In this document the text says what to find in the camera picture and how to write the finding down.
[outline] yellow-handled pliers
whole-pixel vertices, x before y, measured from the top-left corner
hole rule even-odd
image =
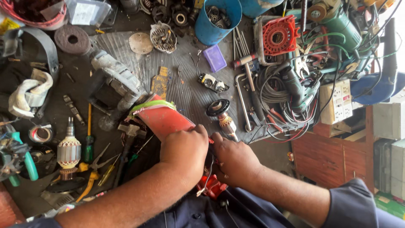
[[[104,150],[100,153],[100,155],[98,155],[98,156],[96,157],[96,159],[94,160],[94,162],[93,162],[91,165],[89,165],[89,164],[87,164],[87,163],[84,163],[84,162],[81,162],[81,163],[79,164],[79,168],[77,169],[78,172],[84,172],[84,171],[89,170],[90,168],[92,168],[93,171],[92,171],[91,174],[90,174],[89,182],[87,183],[86,189],[85,189],[84,192],[80,195],[80,197],[76,200],[76,202],[79,202],[83,197],[85,197],[85,196],[90,192],[90,190],[92,189],[93,184],[94,184],[94,181],[95,181],[95,180],[98,180],[98,179],[100,178],[100,175],[98,174],[97,169],[103,167],[105,164],[109,163],[109,162],[110,162],[111,160],[113,160],[116,156],[118,156],[118,155],[116,155],[116,156],[114,156],[114,157],[108,159],[107,161],[105,161],[105,162],[103,162],[103,163],[101,163],[101,164],[97,164],[97,162],[98,162],[99,159],[102,157],[102,155],[103,155],[104,152],[107,150],[107,148],[110,146],[110,144],[111,144],[111,143],[108,143],[108,145],[104,148]]]

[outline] button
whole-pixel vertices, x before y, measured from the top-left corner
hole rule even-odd
[[[193,218],[194,218],[194,219],[199,219],[199,218],[201,218],[200,213],[193,214]]]

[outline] blue bucket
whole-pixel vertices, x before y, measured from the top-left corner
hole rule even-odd
[[[256,18],[281,3],[283,0],[241,0],[243,14],[250,18]]]
[[[211,23],[205,12],[206,6],[216,6],[226,9],[231,22],[230,28],[222,29]],[[197,39],[205,45],[215,45],[225,38],[233,28],[238,26],[241,18],[242,6],[239,0],[206,0],[194,27]]]

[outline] power strip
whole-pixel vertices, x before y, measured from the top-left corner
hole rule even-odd
[[[319,103],[322,108],[332,94],[333,83],[319,88]],[[321,123],[334,124],[353,115],[350,80],[336,82],[332,100],[321,113]]]

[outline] shirt sleeve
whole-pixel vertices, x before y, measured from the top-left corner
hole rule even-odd
[[[9,228],[40,228],[40,227],[62,228],[61,225],[53,218],[39,218],[35,219],[32,222],[16,224],[10,226]]]
[[[360,179],[330,190],[330,208],[323,228],[405,227],[405,221],[376,208],[373,194]]]

